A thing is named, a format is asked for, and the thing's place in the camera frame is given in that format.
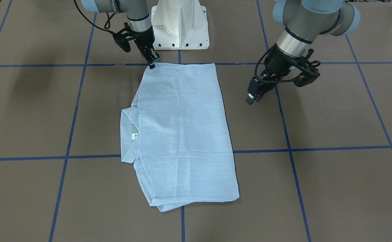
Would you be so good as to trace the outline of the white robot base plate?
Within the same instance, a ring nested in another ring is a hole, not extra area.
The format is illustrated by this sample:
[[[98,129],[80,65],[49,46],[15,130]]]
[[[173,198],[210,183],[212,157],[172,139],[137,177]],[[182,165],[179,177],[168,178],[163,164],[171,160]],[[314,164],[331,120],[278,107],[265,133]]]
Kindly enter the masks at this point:
[[[210,46],[207,9],[198,0],[160,0],[151,8],[155,50],[199,50]]]

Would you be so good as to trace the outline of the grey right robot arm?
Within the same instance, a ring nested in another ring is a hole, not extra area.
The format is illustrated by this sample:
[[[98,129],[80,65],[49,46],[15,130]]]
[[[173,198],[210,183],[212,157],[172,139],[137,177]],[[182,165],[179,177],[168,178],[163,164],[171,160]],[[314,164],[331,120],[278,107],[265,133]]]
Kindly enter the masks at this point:
[[[93,30],[89,64],[159,59],[145,0],[11,0],[0,64],[78,64]]]

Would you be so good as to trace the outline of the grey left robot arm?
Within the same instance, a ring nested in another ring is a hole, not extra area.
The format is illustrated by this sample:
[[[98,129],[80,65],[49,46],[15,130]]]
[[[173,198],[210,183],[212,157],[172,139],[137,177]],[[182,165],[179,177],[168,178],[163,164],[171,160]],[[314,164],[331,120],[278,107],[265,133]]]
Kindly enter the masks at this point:
[[[254,70],[246,102],[251,105],[280,83],[303,87],[319,78],[320,61],[310,61],[311,44],[319,35],[345,36],[356,30],[359,10],[343,0],[279,0],[273,19],[285,27],[276,43],[259,59],[265,69]]]

